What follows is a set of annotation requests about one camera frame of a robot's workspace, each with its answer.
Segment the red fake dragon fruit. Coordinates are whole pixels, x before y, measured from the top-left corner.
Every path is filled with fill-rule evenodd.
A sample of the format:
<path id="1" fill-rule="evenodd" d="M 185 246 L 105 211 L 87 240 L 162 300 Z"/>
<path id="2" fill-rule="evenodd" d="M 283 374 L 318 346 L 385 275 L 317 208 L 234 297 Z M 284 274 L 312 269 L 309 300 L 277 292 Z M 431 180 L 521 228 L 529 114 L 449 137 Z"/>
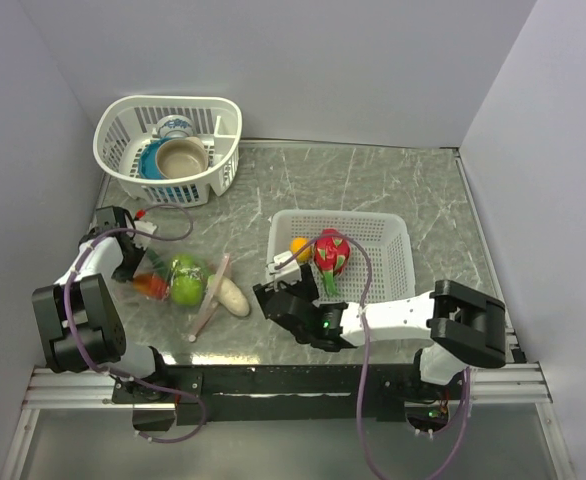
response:
<path id="1" fill-rule="evenodd" d="M 325 292 L 335 297 L 339 294 L 336 278 L 346 268 L 351 254 L 350 244 L 338 231 L 332 228 L 324 229 L 313 246 L 313 260 L 318 269 Z"/>

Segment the white fake radish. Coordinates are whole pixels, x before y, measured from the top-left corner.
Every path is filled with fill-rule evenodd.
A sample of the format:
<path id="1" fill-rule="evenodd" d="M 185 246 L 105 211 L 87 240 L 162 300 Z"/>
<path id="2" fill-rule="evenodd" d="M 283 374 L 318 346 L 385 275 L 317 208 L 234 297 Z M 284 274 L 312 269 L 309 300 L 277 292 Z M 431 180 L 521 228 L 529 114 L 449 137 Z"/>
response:
<path id="1" fill-rule="evenodd" d="M 229 278 L 224 276 L 213 298 L 223 305 L 232 315 L 247 317 L 250 313 L 250 305 L 247 297 L 240 288 Z"/>

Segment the clear zip top bag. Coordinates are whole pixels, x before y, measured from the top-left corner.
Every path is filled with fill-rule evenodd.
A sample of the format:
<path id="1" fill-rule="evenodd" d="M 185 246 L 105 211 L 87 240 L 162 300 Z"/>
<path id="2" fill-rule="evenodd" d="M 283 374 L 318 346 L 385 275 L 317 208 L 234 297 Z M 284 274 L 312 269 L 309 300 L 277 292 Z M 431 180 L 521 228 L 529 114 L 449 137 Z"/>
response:
<path id="1" fill-rule="evenodd" d="M 215 293 L 209 292 L 216 275 L 214 265 L 194 255 L 160 255 L 149 248 L 131 284 L 138 294 L 169 313 L 185 317 L 186 340 L 195 343 L 214 316 L 225 310 L 220 297 L 222 285 Z"/>

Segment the white perforated tray basket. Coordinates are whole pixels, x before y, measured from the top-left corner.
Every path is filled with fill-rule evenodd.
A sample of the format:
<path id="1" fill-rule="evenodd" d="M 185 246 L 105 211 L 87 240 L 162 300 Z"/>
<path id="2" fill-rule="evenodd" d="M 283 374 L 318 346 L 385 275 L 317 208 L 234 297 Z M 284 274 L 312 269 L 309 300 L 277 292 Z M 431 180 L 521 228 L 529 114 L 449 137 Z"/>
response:
<path id="1" fill-rule="evenodd" d="M 367 279 L 367 254 L 373 276 L 366 300 L 380 303 L 416 295 L 410 236 L 404 220 L 394 214 L 335 210 L 281 210 L 271 221 L 266 258 L 286 251 L 297 237 L 312 239 L 325 229 L 335 229 L 362 247 L 351 248 L 344 272 L 336 279 L 338 294 L 329 296 L 321 275 L 313 268 L 321 303 L 357 302 Z"/>

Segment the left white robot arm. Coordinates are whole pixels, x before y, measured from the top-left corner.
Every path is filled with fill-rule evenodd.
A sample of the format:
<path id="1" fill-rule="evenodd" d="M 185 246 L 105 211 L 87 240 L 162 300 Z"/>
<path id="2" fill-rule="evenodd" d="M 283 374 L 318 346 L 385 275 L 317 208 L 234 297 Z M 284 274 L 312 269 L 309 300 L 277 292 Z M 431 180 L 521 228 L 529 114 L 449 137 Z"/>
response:
<path id="1" fill-rule="evenodd" d="M 131 282 L 146 249 L 136 219 L 122 207 L 97 210 L 72 266 L 35 290 L 32 306 L 46 367 L 55 373 L 92 370 L 151 402 L 170 393 L 172 378 L 159 351 L 129 343 L 107 281 Z"/>

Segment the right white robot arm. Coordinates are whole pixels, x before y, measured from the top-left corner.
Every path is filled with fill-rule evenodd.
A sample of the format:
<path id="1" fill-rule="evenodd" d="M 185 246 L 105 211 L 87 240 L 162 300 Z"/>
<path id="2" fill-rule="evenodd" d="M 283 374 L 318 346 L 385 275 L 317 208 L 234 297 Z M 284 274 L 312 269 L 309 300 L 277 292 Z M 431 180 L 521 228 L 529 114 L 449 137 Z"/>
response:
<path id="1" fill-rule="evenodd" d="M 410 375 L 412 390 L 433 398 L 468 367 L 506 365 L 506 307 L 492 296 L 452 280 L 438 280 L 426 293 L 372 303 L 321 303 L 308 266 L 272 274 L 253 286 L 264 317 L 302 345 L 325 352 L 379 341 L 429 340 Z"/>

